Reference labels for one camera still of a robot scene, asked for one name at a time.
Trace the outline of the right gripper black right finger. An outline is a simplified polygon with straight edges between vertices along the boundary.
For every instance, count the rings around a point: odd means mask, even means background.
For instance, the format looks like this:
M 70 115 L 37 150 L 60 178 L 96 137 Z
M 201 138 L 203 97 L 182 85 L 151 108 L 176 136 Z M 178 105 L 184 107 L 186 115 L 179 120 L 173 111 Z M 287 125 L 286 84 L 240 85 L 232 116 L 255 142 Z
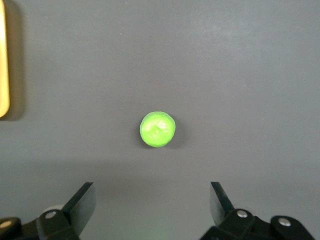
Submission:
M 246 209 L 235 208 L 219 182 L 210 183 L 210 213 L 214 225 L 202 240 L 313 240 L 295 218 L 276 215 L 263 221 Z

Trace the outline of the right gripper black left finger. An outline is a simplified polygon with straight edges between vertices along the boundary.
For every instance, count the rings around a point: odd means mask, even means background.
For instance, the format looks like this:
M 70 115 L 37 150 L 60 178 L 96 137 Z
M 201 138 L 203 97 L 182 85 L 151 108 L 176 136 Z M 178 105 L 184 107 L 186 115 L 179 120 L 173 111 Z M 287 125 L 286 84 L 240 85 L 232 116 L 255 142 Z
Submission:
M 62 206 L 44 211 L 33 221 L 22 224 L 18 217 L 0 219 L 2 240 L 79 240 L 96 208 L 93 182 L 85 182 Z

